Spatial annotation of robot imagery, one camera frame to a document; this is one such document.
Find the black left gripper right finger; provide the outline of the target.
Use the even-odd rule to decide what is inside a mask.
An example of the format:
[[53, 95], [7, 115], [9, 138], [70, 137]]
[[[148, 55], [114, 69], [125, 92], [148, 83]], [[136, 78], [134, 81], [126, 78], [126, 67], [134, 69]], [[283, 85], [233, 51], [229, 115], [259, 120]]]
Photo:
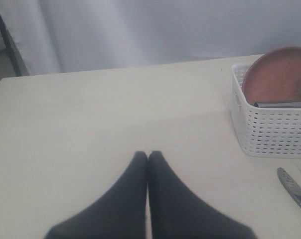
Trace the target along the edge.
[[160, 151], [148, 159], [151, 231], [154, 239], [255, 239], [253, 230], [197, 197]]

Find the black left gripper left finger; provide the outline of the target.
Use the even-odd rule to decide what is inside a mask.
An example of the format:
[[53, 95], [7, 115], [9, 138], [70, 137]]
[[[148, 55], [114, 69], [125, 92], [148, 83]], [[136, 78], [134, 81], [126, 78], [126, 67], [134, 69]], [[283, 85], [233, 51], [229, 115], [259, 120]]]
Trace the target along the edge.
[[146, 238], [148, 158], [134, 153], [116, 183], [92, 205], [53, 226], [47, 239]]

